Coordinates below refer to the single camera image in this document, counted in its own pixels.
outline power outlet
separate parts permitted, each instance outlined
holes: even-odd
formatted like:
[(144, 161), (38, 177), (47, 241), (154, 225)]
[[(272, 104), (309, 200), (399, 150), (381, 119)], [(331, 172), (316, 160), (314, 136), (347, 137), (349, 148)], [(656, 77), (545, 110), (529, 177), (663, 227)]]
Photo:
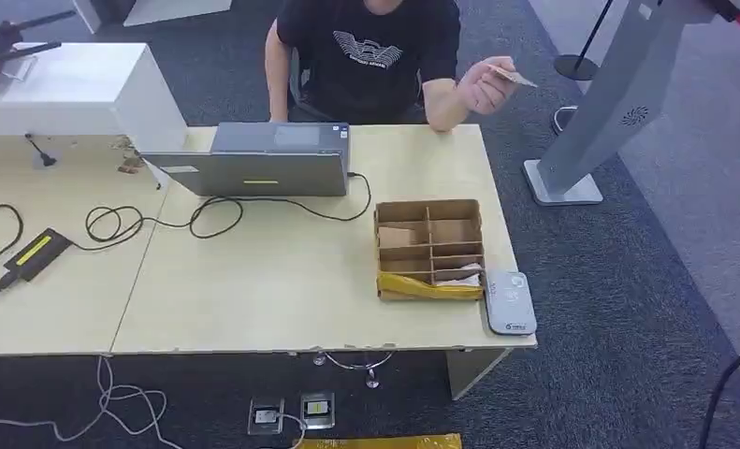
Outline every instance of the power outlet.
[(336, 424), (334, 393), (324, 391), (301, 395), (300, 418), (306, 423), (306, 429), (334, 427)]
[(284, 420), (283, 398), (252, 398), (248, 414), (249, 435), (278, 435)]

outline hand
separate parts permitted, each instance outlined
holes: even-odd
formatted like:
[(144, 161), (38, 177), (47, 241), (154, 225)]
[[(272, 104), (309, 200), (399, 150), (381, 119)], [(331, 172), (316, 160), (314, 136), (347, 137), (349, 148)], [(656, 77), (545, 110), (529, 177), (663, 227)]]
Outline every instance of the hand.
[(491, 65), (515, 72), (513, 58), (509, 56), (494, 56), (473, 65), (457, 85), (457, 92), (466, 109), (484, 115), (492, 114), (518, 88), (517, 84), (494, 72)]

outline speaker grille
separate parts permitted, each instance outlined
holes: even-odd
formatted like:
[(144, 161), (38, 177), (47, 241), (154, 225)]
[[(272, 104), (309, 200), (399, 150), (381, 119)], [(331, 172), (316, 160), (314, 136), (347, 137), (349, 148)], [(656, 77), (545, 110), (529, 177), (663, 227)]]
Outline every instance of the speaker grille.
[(620, 124), (623, 126), (635, 126), (645, 121), (647, 115), (650, 113), (650, 109), (645, 106), (638, 106), (626, 113), (620, 120)]

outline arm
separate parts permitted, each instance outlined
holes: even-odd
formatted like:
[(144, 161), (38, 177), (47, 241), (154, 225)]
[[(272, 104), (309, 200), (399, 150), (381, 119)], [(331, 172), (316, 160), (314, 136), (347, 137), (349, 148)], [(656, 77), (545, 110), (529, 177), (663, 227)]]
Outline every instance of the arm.
[(463, 123), (470, 111), (487, 115), (501, 108), (517, 86), (497, 76), (492, 65), (515, 72), (511, 58), (495, 56), (473, 65), (458, 85), (449, 79), (423, 85), (425, 113), (431, 128), (446, 132)]
[(494, 112), (515, 90), (512, 82), (493, 73), (492, 65), (515, 71), (513, 60), (501, 56), (475, 64), (459, 83), (455, 83), (460, 10), (454, 2), (443, 4), (445, 9), (431, 11), (419, 67), (428, 123), (439, 132), (463, 123), (470, 111)]
[(431, 80), (422, 88), (425, 91), (425, 114), (433, 130), (447, 132), (469, 116), (454, 80)]
[(268, 80), (270, 120), (286, 122), (292, 49), (309, 45), (320, 0), (284, 0), (265, 41), (265, 76)]
[(270, 121), (286, 122), (291, 49), (279, 39), (277, 26), (277, 21), (273, 21), (265, 41), (265, 76), (268, 80)]

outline black t-shirt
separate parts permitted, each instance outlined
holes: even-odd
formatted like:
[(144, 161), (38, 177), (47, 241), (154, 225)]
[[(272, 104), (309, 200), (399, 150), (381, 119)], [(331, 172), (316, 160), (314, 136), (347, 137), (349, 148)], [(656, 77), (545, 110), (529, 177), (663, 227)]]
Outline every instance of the black t-shirt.
[(305, 95), (324, 113), (350, 123), (402, 114), (420, 82), (454, 79), (460, 38), (455, 0), (404, 0), (372, 14), (364, 0), (285, 0), (279, 38), (310, 64)]

